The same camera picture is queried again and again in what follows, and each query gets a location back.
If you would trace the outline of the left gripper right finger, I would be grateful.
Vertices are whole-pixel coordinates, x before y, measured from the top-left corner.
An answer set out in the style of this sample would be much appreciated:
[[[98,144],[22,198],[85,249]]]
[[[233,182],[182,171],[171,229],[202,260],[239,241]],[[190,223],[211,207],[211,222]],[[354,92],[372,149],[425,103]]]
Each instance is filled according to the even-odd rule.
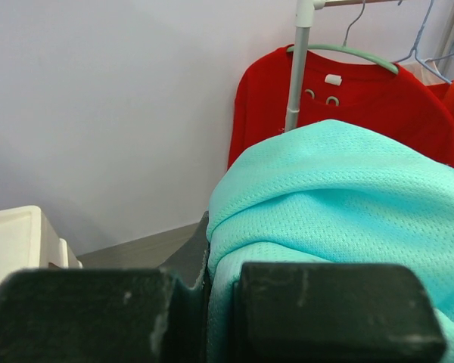
[[[234,285],[233,362],[438,362],[425,288],[394,264],[247,262]]]

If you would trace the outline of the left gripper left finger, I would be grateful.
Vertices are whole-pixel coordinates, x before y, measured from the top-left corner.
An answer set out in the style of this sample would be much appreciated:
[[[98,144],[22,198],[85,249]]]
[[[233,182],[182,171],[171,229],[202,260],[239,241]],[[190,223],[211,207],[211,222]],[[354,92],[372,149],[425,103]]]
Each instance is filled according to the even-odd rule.
[[[0,362],[203,362],[203,216],[157,268],[31,269],[0,283]]]

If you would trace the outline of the light teal t shirt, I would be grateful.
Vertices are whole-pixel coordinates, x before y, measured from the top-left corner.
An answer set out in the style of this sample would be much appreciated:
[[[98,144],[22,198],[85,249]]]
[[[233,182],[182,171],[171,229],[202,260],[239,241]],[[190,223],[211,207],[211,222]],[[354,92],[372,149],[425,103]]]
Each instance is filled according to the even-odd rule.
[[[248,261],[388,262],[426,288],[454,362],[454,168],[328,119],[252,147],[209,203],[207,359],[224,362],[232,287]]]

